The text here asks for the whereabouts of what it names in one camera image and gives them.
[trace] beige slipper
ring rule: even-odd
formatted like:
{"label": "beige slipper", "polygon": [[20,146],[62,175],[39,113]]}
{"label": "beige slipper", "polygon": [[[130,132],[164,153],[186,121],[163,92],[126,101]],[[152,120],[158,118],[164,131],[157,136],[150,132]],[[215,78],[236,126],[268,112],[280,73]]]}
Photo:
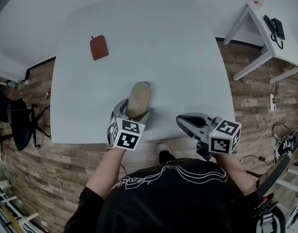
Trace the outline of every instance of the beige slipper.
{"label": "beige slipper", "polygon": [[135,83],[128,99],[125,115],[130,119],[141,119],[146,112],[150,94],[151,89],[147,82]]}

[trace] black sleeve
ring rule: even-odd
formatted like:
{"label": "black sleeve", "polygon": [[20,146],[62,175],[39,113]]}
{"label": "black sleeve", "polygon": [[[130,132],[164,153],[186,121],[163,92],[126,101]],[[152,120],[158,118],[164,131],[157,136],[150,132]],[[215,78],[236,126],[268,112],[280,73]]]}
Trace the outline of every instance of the black sleeve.
{"label": "black sleeve", "polygon": [[79,206],[74,215],[68,220],[64,233],[95,232],[97,220],[104,199],[85,187],[80,195]]}

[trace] baseboard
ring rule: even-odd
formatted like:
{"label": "baseboard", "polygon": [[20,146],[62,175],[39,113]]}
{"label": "baseboard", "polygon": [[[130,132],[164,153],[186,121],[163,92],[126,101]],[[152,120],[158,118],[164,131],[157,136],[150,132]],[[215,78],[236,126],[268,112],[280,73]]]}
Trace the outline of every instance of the baseboard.
{"label": "baseboard", "polygon": [[[225,40],[225,38],[216,37],[216,41],[223,42],[224,40]],[[251,47],[251,48],[258,49],[258,50],[261,50],[262,49],[262,47],[260,47],[260,46],[257,46],[257,45],[251,44],[251,43],[247,43],[247,42],[244,42],[244,41],[231,40],[230,43],[235,43],[235,44],[238,44],[238,45],[242,45],[242,46],[246,46],[246,47]]]}
{"label": "baseboard", "polygon": [[56,59],[56,56],[54,56],[53,58],[50,58],[50,59],[48,59],[48,60],[44,60],[44,61],[42,61],[41,63],[38,63],[38,64],[36,64],[35,66],[33,66],[33,67],[31,67],[31,68],[28,68],[27,70],[26,70],[26,75],[25,75],[25,80],[28,80],[29,79],[29,76],[30,76],[30,71],[31,70],[33,70],[33,69],[35,69],[35,68],[37,68],[37,67],[40,67],[40,66],[42,66],[42,65],[44,65],[44,64],[47,64],[48,62],[51,62],[51,61],[53,61],[53,60],[55,60]]}

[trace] forearm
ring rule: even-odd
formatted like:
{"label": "forearm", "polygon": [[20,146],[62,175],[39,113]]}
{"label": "forearm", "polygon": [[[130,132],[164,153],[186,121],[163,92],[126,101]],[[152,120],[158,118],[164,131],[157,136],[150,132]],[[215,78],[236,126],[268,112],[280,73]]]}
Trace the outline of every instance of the forearm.
{"label": "forearm", "polygon": [[120,164],[125,150],[113,148],[105,153],[86,187],[106,199],[110,189],[119,178]]}
{"label": "forearm", "polygon": [[232,155],[216,154],[217,164],[221,167],[242,191],[244,196],[254,192],[256,184],[246,173],[240,162]]}

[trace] black t-shirt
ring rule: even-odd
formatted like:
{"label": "black t-shirt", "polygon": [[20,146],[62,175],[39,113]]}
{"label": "black t-shirt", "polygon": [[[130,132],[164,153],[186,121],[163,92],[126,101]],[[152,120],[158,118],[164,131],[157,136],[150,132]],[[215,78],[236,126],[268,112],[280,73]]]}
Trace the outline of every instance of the black t-shirt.
{"label": "black t-shirt", "polygon": [[215,163],[177,159],[123,177],[106,200],[85,187],[65,232],[234,232],[230,202],[239,196]]}

